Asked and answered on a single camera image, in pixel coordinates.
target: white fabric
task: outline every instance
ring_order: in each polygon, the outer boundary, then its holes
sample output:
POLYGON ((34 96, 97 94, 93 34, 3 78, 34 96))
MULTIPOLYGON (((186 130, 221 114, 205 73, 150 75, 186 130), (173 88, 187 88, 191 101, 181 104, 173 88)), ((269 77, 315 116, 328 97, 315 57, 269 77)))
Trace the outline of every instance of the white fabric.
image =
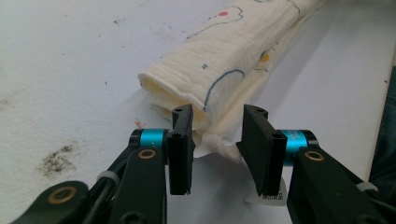
POLYGON ((236 0, 185 43, 139 74, 152 105, 167 118, 184 104, 194 109, 194 131, 221 155, 240 161, 221 138, 242 118, 290 38, 323 0, 236 0))

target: metal screw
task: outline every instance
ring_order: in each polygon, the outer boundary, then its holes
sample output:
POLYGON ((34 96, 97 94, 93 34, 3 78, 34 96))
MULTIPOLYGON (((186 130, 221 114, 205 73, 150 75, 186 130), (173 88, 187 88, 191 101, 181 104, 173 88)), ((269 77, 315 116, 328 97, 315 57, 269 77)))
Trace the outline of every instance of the metal screw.
POLYGON ((130 212, 120 219, 120 224, 147 224, 147 221, 142 214, 130 212))
POLYGON ((306 151, 305 156, 311 160, 311 161, 323 161, 324 157, 322 154, 316 152, 316 151, 306 151))
POLYGON ((65 203, 72 199, 77 193, 77 189, 73 186, 62 187, 56 189, 49 195, 49 203, 59 204, 65 203))
POLYGON ((137 154, 137 156, 138 156, 140 159, 148 160, 148 159, 151 159, 151 158, 155 157, 156 154, 157 154, 157 153, 156 153, 153 149, 144 149, 144 150, 141 150, 141 151, 137 154))

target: blue line drawing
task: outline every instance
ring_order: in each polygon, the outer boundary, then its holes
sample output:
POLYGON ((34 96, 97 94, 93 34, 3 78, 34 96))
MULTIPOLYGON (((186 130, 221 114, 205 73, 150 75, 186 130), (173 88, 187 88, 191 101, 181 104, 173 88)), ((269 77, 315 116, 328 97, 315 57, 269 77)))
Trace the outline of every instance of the blue line drawing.
MULTIPOLYGON (((192 38, 193 36, 196 36, 196 35, 200 34, 201 32, 203 32, 203 31, 205 31, 205 30, 207 30, 207 29, 209 29, 209 28, 211 28, 211 27, 214 27, 214 26, 217 26, 217 25, 222 25, 222 24, 227 24, 227 23, 234 22, 234 21, 240 21, 240 20, 242 20, 242 18, 244 18, 244 16, 242 15, 242 12, 244 12, 244 11, 243 11, 240 7, 235 7, 235 6, 226 7, 226 8, 224 8, 224 9, 222 10, 222 12, 227 11, 227 8, 236 8, 236 9, 239 11, 238 14, 236 15, 236 16, 237 16, 236 19, 231 20, 231 21, 218 22, 218 23, 214 23, 214 24, 212 24, 212 25, 209 25, 208 27, 206 27, 206 28, 200 30, 198 33, 196 33, 196 34, 194 34, 194 35, 189 35, 189 36, 187 36, 187 39, 190 39, 190 38, 192 38)), ((218 16, 219 16, 219 15, 209 18, 209 21, 210 21, 210 20, 213 20, 213 19, 215 19, 215 18, 217 18, 218 16)))
POLYGON ((291 2, 291 3, 293 4, 293 6, 296 7, 296 8, 298 9, 298 14, 300 15, 300 8, 297 7, 296 4, 295 4, 293 1, 288 0, 288 2, 291 2))
POLYGON ((210 92, 212 92, 212 90, 215 88, 216 84, 218 84, 218 82, 219 82, 220 80, 222 80, 223 78, 227 77, 228 75, 231 75, 232 73, 239 73, 239 74, 242 74, 242 77, 245 77, 245 73, 242 72, 242 71, 239 70, 239 69, 234 69, 234 70, 232 70, 232 71, 226 72, 226 73, 224 73, 223 75, 221 75, 221 77, 219 77, 219 78, 212 84, 212 86, 210 86, 209 90, 207 91, 207 95, 206 95, 206 98, 205 98, 205 104, 204 104, 204 111, 207 110, 207 103, 209 102, 210 92))

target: white cable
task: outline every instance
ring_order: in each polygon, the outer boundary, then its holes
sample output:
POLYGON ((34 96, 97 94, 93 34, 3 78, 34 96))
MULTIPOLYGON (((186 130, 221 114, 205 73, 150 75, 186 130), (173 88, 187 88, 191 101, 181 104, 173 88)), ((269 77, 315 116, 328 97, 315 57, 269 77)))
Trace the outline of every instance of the white cable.
POLYGON ((364 192, 364 191, 369 190, 369 189, 373 189, 375 191, 378 191, 378 188, 374 184, 372 184, 370 182, 361 182, 361 183, 357 184, 356 187, 358 187, 358 189, 361 192, 364 192))
POLYGON ((102 173, 99 174, 96 180, 99 180, 101 177, 107 177, 112 179, 114 181, 114 184, 116 185, 116 189, 119 188, 120 178, 116 173, 112 171, 103 171, 102 173))

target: cream-colored towel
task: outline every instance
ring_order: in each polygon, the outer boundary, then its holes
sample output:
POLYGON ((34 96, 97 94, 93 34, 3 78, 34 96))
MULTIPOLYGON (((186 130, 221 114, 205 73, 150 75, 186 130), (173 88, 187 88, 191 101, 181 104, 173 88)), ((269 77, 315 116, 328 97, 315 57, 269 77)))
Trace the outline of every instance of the cream-colored towel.
POLYGON ((240 161, 222 138, 242 118, 243 105, 260 92, 290 38, 323 0, 236 0, 139 74, 152 105, 171 118, 192 104, 193 129, 202 143, 240 161))

